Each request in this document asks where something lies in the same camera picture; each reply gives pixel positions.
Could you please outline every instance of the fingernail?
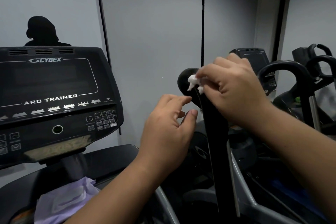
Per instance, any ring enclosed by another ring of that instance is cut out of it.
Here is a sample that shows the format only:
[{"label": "fingernail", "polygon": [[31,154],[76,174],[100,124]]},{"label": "fingernail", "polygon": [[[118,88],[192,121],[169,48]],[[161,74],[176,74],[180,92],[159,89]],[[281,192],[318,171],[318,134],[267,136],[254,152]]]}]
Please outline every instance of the fingernail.
[{"label": "fingernail", "polygon": [[197,110],[190,110],[191,114],[195,117],[197,117],[198,115],[198,111]]}]

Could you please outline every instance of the cloth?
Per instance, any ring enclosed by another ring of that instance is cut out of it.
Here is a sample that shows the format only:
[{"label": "cloth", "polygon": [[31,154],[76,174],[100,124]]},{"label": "cloth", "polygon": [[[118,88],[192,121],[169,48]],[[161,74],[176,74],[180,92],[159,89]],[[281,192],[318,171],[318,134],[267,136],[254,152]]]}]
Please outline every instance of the cloth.
[{"label": "cloth", "polygon": [[196,75],[194,75],[194,74],[191,75],[188,78],[188,82],[190,82],[188,91],[191,91],[196,85],[198,85],[199,87],[197,89],[198,89],[199,94],[203,94],[204,93],[203,86],[201,84],[201,79],[197,79]]},{"label": "cloth", "polygon": [[95,180],[84,177],[41,195],[36,205],[34,224],[64,222],[99,193],[95,183]]}]

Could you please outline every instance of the hand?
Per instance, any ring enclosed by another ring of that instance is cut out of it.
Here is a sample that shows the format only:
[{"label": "hand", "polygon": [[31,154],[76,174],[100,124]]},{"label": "hand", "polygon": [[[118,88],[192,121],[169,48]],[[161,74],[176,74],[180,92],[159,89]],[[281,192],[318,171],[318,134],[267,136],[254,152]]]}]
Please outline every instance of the hand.
[{"label": "hand", "polygon": [[[198,115],[197,110],[190,110],[187,115],[181,111],[190,101],[187,96],[163,95],[145,123],[137,159],[162,179],[178,168],[187,155]],[[179,124],[177,118],[183,116]]]},{"label": "hand", "polygon": [[213,64],[202,67],[196,74],[203,80],[204,93],[229,121],[251,129],[262,125],[272,104],[255,75],[250,62],[230,53],[216,58]]}]

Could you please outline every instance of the left hand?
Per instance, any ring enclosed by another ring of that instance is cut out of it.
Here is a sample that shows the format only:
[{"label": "left hand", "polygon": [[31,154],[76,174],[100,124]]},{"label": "left hand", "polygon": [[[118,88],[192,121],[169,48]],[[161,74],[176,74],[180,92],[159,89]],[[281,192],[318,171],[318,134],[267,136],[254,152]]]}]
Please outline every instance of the left hand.
[{"label": "left hand", "polygon": [[[187,115],[181,111],[190,101],[188,96],[163,95],[145,123],[137,160],[162,179],[178,168],[187,155],[198,115],[197,110],[190,110]],[[183,116],[179,124],[177,118]]]}]

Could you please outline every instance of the person silhouette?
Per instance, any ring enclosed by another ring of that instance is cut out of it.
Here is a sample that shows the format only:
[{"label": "person silhouette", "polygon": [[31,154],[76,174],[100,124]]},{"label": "person silhouette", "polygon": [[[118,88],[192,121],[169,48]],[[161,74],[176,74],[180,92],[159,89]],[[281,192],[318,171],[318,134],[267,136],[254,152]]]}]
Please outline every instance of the person silhouette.
[{"label": "person silhouette", "polygon": [[54,24],[43,16],[33,16],[29,19],[26,35],[33,40],[25,46],[71,46],[58,41]]}]

